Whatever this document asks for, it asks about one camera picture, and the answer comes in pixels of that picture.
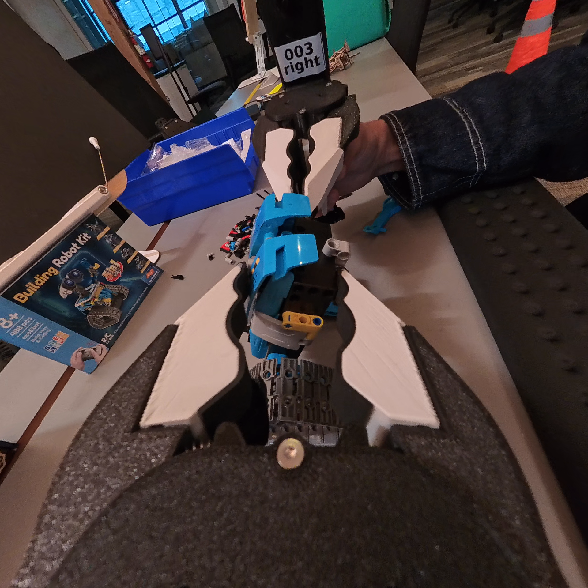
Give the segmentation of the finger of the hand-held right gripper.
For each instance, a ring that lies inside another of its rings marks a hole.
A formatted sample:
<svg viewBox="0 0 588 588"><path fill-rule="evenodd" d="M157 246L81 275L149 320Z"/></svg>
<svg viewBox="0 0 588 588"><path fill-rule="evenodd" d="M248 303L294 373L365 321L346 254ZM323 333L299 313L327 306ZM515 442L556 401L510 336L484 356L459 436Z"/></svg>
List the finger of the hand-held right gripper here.
<svg viewBox="0 0 588 588"><path fill-rule="evenodd" d="M288 175L291 164L288 146L295 137L289 128L277 128L266 135L266 177L276 197L292 192L292 180Z"/></svg>
<svg viewBox="0 0 588 588"><path fill-rule="evenodd" d="M343 165L342 118L325 118L309 131L314 149L308 158L306 196L311 209L327 210L327 196Z"/></svg>

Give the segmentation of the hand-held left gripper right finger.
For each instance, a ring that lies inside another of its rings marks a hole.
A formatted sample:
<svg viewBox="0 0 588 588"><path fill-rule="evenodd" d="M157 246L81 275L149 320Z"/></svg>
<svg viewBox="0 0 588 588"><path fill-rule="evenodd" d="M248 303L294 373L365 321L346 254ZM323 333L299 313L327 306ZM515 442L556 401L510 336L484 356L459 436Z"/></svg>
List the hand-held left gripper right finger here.
<svg viewBox="0 0 588 588"><path fill-rule="evenodd" d="M334 408L342 424L363 426L372 446L383 445L395 425L438 430L406 325L347 270L337 287Z"/></svg>

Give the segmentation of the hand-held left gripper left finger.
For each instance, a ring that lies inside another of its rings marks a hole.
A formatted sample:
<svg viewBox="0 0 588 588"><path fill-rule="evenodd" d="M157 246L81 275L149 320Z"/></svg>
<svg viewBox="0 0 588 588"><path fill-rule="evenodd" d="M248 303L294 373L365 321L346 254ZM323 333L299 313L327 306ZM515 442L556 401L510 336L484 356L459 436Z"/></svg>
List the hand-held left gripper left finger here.
<svg viewBox="0 0 588 588"><path fill-rule="evenodd" d="M174 323L176 331L139 422L142 429L238 422L251 401L239 343L247 268L236 265Z"/></svg>

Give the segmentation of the pile of toy building pieces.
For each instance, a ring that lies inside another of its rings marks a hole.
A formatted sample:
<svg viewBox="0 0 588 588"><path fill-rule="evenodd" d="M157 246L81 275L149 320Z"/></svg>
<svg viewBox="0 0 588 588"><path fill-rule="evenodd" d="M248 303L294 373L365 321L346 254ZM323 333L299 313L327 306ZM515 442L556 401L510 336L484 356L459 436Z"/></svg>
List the pile of toy building pieces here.
<svg viewBox="0 0 588 588"><path fill-rule="evenodd" d="M246 216L234 225L220 251L227 257L243 259L249 250L256 215Z"/></svg>

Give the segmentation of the blue grey tracked toy robot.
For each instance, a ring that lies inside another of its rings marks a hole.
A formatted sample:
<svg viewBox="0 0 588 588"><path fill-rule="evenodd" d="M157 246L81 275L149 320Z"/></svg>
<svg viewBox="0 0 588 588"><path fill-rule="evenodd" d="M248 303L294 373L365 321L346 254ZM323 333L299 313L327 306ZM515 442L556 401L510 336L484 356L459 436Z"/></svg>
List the blue grey tracked toy robot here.
<svg viewBox="0 0 588 588"><path fill-rule="evenodd" d="M338 312L349 244L332 238L301 194L266 196L249 237L248 342L259 362L251 376L265 388L268 445L287 434L333 447L342 425L332 401L333 370L300 359L325 320Z"/></svg>

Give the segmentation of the grey desk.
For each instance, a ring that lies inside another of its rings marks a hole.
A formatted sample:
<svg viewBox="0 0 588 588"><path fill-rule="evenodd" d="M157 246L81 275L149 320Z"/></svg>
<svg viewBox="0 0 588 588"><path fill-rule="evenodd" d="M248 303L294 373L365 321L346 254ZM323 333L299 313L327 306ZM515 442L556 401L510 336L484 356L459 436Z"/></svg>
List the grey desk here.
<svg viewBox="0 0 588 588"><path fill-rule="evenodd" d="M334 233L352 245L349 270L405 323L430 342L483 402L524 471L550 546L570 587L587 587L587 551L535 435L511 376L432 209L401 213L387 232L363 232L385 194L377 180L343 200L346 218ZM247 195L175 219L152 248L165 274L132 318L104 364L91 375L25 350L1 372L1 438L22 436L42 403L59 391L1 483L1 587L16 576L51 480L77 431L122 373L231 267L209 261L232 225L260 199ZM177 281L171 275L184 275Z"/></svg>

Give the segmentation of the person's right hand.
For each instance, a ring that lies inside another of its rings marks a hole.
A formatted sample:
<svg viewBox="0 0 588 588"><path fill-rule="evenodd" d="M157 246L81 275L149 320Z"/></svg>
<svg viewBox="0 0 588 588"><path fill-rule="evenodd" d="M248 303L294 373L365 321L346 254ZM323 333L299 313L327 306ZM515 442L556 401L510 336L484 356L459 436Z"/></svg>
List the person's right hand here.
<svg viewBox="0 0 588 588"><path fill-rule="evenodd" d="M361 123L357 137L344 151L342 171L327 197L328 209L375 178L404 169L396 136L387 122Z"/></svg>

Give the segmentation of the wooden model kit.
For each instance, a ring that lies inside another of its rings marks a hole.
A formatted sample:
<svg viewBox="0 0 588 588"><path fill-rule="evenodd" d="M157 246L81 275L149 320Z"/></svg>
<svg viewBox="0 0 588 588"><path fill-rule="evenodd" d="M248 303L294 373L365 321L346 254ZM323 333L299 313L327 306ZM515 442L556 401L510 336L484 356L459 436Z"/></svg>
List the wooden model kit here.
<svg viewBox="0 0 588 588"><path fill-rule="evenodd" d="M329 73L334 74L339 71L348 69L353 65L354 59L359 55L359 51L353 52L349 47L347 40L342 48L333 52L329 58Z"/></svg>

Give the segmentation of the blue brick separator tool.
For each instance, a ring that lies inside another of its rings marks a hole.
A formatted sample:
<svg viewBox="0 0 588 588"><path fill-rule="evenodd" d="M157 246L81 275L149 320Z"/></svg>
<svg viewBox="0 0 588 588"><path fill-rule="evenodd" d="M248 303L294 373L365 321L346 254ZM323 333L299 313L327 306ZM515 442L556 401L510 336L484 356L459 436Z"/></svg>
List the blue brick separator tool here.
<svg viewBox="0 0 588 588"><path fill-rule="evenodd" d="M396 200L389 196L385 199L382 209L374 221L364 227L364 232L372 235L379 235L386 232L386 225L392 217L401 212L403 207Z"/></svg>

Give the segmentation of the blue plastic bin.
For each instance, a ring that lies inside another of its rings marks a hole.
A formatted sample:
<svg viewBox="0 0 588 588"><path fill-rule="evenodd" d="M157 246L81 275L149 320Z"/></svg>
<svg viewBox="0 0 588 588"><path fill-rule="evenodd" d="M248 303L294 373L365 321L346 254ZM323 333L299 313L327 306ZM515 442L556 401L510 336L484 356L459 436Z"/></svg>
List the blue plastic bin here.
<svg viewBox="0 0 588 588"><path fill-rule="evenodd" d="M119 202L153 226L249 195L259 167L253 130L254 121L242 107L157 143L170 152L172 145L205 138L213 148L144 175L150 152L143 152L125 170Z"/></svg>

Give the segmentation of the clear plastic bags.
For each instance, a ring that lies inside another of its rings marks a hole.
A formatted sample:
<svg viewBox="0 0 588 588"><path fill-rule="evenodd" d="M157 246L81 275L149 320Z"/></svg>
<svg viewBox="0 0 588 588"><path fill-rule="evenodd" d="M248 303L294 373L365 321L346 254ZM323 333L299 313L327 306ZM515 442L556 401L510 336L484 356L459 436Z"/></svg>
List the clear plastic bags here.
<svg viewBox="0 0 588 588"><path fill-rule="evenodd" d="M249 146L251 144L252 130L246 129L240 134L239 139L233 138L221 143L221 146L228 145L235 151L235 153L245 161ZM210 143L206 137L191 139L184 145L177 145L173 143L166 151L161 145L155 144L149 152L149 157L145 167L141 172L141 176L146 176L152 172L159 171L163 168L187 160L205 152L212 151L220 147Z"/></svg>

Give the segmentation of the large grid window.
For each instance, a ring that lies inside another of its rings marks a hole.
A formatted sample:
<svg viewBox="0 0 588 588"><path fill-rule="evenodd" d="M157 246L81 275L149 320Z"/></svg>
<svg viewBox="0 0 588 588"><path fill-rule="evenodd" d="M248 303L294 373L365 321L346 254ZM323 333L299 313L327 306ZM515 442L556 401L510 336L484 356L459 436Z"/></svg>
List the large grid window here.
<svg viewBox="0 0 588 588"><path fill-rule="evenodd" d="M141 29L151 25L163 45L189 46L192 24L208 16L208 1L114 1L127 27L146 46Z"/></svg>

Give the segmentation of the black dimpled pad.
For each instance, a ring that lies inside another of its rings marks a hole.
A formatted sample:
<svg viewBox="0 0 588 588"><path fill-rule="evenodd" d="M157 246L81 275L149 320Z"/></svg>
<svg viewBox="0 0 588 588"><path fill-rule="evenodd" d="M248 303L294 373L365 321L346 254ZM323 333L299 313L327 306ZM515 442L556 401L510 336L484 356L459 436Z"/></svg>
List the black dimpled pad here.
<svg viewBox="0 0 588 588"><path fill-rule="evenodd" d="M435 208L587 542L587 229L535 179Z"/></svg>

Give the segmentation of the black backdrop board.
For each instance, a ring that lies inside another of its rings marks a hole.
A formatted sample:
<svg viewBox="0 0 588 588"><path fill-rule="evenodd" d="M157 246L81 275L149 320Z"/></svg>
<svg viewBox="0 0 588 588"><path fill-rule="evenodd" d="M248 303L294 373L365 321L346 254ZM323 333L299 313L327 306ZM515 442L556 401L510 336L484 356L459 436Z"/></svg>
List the black backdrop board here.
<svg viewBox="0 0 588 588"><path fill-rule="evenodd" d="M1 1L1 262L148 147L146 138Z"/></svg>

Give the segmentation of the orange traffic cone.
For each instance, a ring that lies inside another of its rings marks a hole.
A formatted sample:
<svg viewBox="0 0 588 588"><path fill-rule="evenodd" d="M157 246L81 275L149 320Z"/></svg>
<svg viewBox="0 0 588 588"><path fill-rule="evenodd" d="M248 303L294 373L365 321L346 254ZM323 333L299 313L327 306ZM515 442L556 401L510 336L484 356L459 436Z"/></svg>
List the orange traffic cone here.
<svg viewBox="0 0 588 588"><path fill-rule="evenodd" d="M556 1L531 1L509 62L504 70L515 70L548 52Z"/></svg>

